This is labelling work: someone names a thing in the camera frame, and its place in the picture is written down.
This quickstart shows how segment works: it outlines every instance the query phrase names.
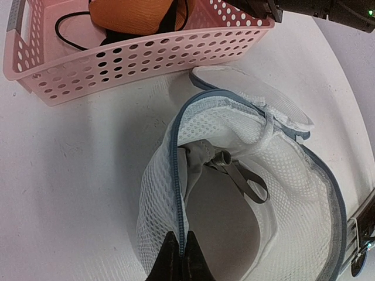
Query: mesh laundry bag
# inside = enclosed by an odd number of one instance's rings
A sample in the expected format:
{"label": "mesh laundry bag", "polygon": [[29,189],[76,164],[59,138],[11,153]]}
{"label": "mesh laundry bag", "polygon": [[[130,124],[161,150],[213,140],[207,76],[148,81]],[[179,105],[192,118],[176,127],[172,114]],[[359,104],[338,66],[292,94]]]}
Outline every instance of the mesh laundry bag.
{"label": "mesh laundry bag", "polygon": [[[145,271],[151,271],[168,231],[175,233],[183,254],[190,220],[186,205],[189,209],[202,204],[194,204],[188,196],[196,192],[195,200],[199,198],[200,186],[195,184],[197,179],[192,180],[188,157],[182,156],[181,149],[198,143],[198,149],[190,152],[197,152],[207,168],[200,169],[198,177],[207,175],[207,171],[218,172],[206,165],[219,149],[227,152],[242,169],[262,178],[269,192],[264,204],[241,193],[250,209],[247,215],[243,215],[246,213],[243,206],[229,204],[229,199],[218,202],[217,210],[222,214],[238,211],[236,219],[231,220],[243,223],[244,229],[254,229],[252,237],[260,233],[256,243],[247,238],[239,241],[245,248],[249,245],[254,248],[249,254],[253,257],[231,265],[234,274],[213,272],[218,281],[336,280],[345,254],[346,211],[332,172],[296,141],[309,137],[311,120],[284,94],[234,68],[198,67],[190,79],[206,91],[190,99],[168,126],[142,179],[137,232]],[[214,174],[212,181],[206,179],[202,186],[216,186],[219,177]],[[247,183],[256,194],[261,194],[257,184],[251,180]],[[202,196],[215,198],[215,193],[221,190],[214,189],[212,196],[209,193]],[[210,222],[210,215],[204,217]],[[212,218],[220,226],[225,215],[212,214]],[[208,234],[209,239],[201,239],[210,241],[214,247],[217,234]],[[220,243],[238,239],[236,230],[229,228],[225,239]],[[211,246],[203,251],[205,255],[210,256]]]}

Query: white table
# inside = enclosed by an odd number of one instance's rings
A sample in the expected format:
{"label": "white table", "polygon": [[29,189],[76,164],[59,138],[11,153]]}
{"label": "white table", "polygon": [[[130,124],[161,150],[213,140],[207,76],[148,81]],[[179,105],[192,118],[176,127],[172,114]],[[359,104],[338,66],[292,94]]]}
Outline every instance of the white table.
{"label": "white table", "polygon": [[[2,37],[10,4],[0,3]],[[373,186],[374,159],[314,21],[286,14],[235,65],[288,94],[316,123],[306,145],[332,168],[353,214]],[[145,280],[134,254],[140,179],[166,125],[197,93],[186,73],[54,108],[2,74],[0,85],[0,280]]]}

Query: gray floor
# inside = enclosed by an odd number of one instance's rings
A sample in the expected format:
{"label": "gray floor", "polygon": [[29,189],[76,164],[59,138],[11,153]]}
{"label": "gray floor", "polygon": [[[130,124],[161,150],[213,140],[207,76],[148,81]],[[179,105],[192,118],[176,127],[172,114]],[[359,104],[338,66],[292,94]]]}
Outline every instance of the gray floor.
{"label": "gray floor", "polygon": [[[375,152],[375,32],[368,34],[320,19],[316,23],[352,86]],[[372,250],[363,273],[355,280],[373,280],[374,276],[375,250]]]}

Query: gray basket handle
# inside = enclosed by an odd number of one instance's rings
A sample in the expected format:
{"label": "gray basket handle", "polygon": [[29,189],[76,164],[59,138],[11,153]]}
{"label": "gray basket handle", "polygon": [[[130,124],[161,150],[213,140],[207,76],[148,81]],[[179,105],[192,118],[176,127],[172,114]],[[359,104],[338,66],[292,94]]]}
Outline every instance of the gray basket handle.
{"label": "gray basket handle", "polygon": [[11,12],[9,14],[8,27],[6,31],[15,29],[21,34],[23,12],[25,10],[26,0],[13,0]]}

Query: pink basket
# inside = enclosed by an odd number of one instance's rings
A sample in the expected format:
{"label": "pink basket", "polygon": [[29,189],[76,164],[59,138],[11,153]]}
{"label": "pink basket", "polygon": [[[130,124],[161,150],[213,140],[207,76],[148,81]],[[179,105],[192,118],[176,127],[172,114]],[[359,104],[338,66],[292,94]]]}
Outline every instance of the pink basket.
{"label": "pink basket", "polygon": [[26,0],[13,0],[6,33],[4,74],[53,106],[173,71],[237,60],[271,28],[272,20],[254,19],[222,0],[197,0],[183,31],[145,36],[99,47],[104,32],[90,16],[60,26],[78,51],[62,42],[54,24],[61,16],[87,11],[87,0],[27,0],[29,40],[21,36]]}

